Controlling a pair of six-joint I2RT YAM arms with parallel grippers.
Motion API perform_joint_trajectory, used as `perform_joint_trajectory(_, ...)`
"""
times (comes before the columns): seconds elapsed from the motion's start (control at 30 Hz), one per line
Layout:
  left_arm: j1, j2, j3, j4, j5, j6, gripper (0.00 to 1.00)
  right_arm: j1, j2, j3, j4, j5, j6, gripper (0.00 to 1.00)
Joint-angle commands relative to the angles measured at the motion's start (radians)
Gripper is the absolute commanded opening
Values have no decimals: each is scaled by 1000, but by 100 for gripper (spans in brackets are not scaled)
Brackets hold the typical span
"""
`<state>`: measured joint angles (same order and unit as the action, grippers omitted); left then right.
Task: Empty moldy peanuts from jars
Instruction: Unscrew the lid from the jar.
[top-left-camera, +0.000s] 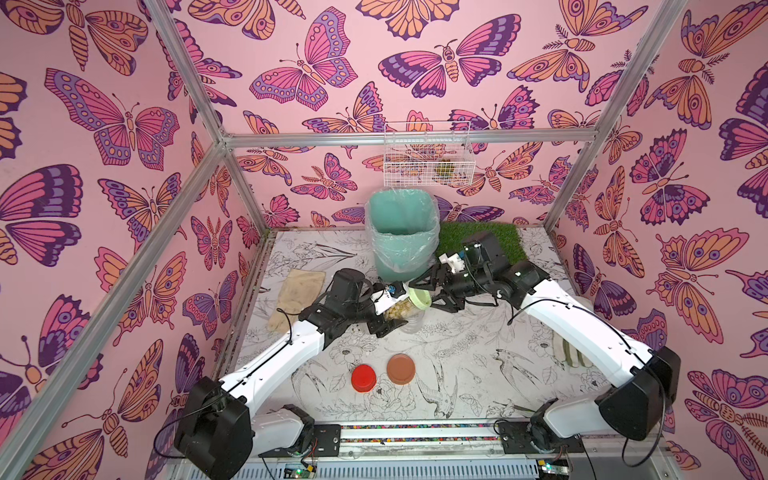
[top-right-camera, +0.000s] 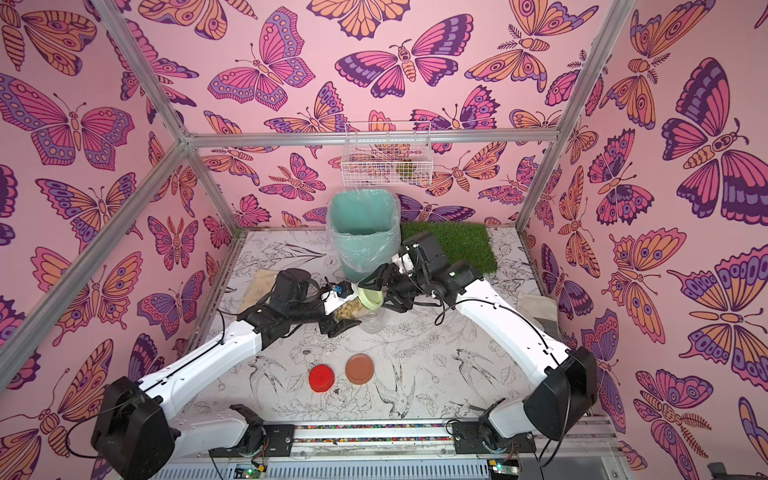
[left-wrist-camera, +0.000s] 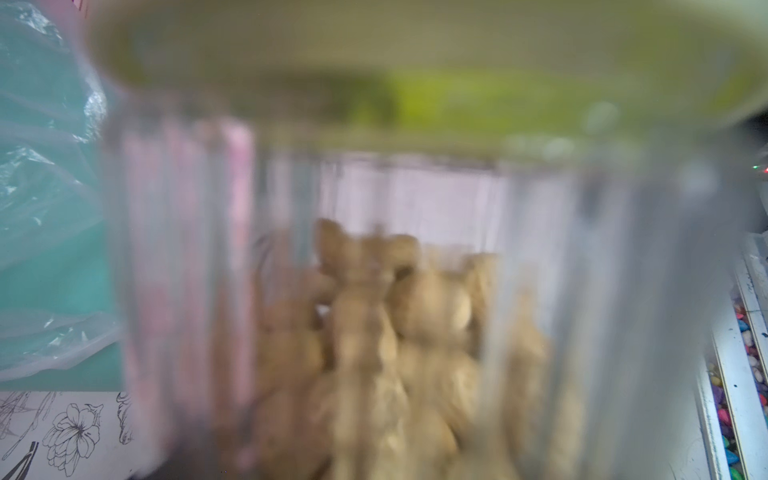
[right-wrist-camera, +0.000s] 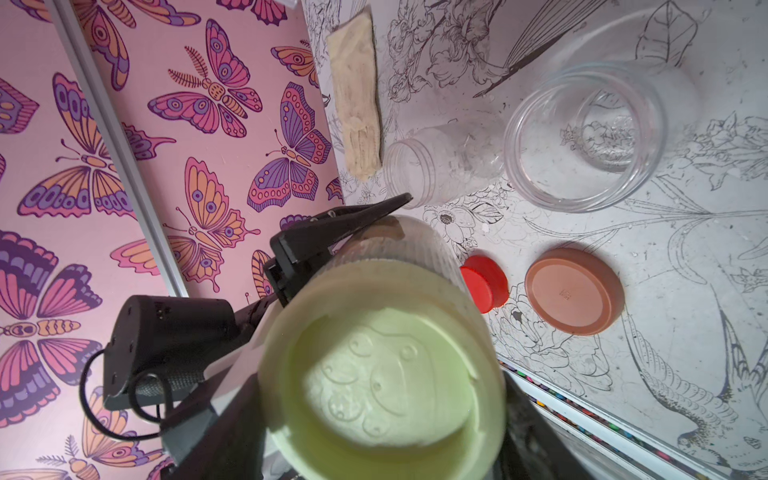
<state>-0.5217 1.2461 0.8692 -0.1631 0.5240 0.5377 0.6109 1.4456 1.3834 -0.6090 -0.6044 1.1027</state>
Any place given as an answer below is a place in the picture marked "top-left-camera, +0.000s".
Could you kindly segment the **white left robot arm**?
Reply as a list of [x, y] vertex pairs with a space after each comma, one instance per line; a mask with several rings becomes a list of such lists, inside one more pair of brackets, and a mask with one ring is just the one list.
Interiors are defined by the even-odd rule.
[[204, 376], [192, 387], [175, 450], [210, 479], [233, 478], [254, 455], [310, 451], [315, 421], [308, 413], [293, 404], [261, 413], [262, 404], [350, 326], [363, 323], [378, 338], [402, 326], [385, 313], [406, 295], [400, 281], [372, 283], [358, 270], [337, 271], [309, 306], [286, 316], [287, 334], [245, 366], [219, 380]]

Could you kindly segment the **green lid peanut jar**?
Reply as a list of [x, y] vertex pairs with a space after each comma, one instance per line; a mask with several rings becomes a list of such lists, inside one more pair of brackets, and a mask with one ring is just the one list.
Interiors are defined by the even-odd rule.
[[406, 298], [386, 310], [384, 319], [407, 334], [415, 334], [421, 330], [428, 308], [428, 304]]

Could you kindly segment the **brown jar lid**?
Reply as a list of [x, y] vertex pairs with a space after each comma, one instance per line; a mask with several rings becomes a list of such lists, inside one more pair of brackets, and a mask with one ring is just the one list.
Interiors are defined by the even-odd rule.
[[416, 375], [416, 366], [410, 356], [399, 353], [389, 359], [386, 372], [393, 384], [407, 385]]

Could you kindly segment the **red jar lid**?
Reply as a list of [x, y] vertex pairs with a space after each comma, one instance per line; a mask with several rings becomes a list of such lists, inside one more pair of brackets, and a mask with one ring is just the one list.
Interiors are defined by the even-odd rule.
[[376, 386], [377, 375], [370, 365], [361, 364], [352, 371], [350, 381], [356, 392], [367, 393]]

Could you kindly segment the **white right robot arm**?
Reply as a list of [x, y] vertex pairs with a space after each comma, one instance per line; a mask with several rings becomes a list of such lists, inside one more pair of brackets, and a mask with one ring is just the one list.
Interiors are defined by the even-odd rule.
[[506, 302], [515, 314], [530, 314], [547, 325], [602, 372], [609, 382], [604, 392], [554, 399], [534, 413], [528, 430], [538, 450], [608, 430], [641, 441], [663, 426], [677, 394], [679, 356], [667, 347], [652, 350], [604, 322], [531, 261], [511, 263], [493, 233], [468, 237], [460, 252], [410, 285], [433, 293], [434, 306], [449, 313], [479, 294]]

